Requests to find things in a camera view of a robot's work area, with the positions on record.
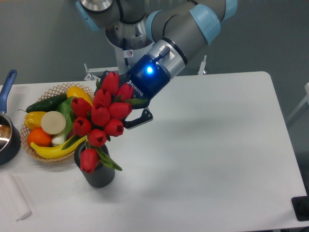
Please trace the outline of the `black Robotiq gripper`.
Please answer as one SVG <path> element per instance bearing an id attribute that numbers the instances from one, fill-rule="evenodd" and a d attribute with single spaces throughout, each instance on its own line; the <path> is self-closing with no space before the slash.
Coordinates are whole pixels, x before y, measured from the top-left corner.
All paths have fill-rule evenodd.
<path id="1" fill-rule="evenodd" d="M 153 114 L 147 108 L 150 100 L 170 82 L 170 76 L 159 65 L 158 61 L 170 53 L 170 48 L 164 48 L 157 57 L 146 54 L 133 65 L 125 74 L 120 76 L 119 85 L 127 83 L 133 88 L 132 99 L 128 100 L 133 109 L 143 109 L 139 118 L 124 121 L 124 128 L 131 130 L 153 120 Z M 99 90 L 113 93 L 113 72 L 105 71 L 96 80 L 95 95 Z"/>

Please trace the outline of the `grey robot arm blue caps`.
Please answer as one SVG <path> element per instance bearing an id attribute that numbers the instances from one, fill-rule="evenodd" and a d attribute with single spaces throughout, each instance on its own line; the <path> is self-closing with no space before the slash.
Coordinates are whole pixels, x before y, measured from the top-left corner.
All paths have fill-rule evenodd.
<path id="1" fill-rule="evenodd" d="M 90 29 L 105 29 L 115 50 L 120 84 L 133 87 L 133 96 L 139 99 L 142 115 L 124 122 L 131 129 L 153 119 L 148 109 L 151 99 L 211 44 L 238 3 L 186 0 L 151 14 L 145 12 L 142 0 L 79 0 L 75 6 Z"/>

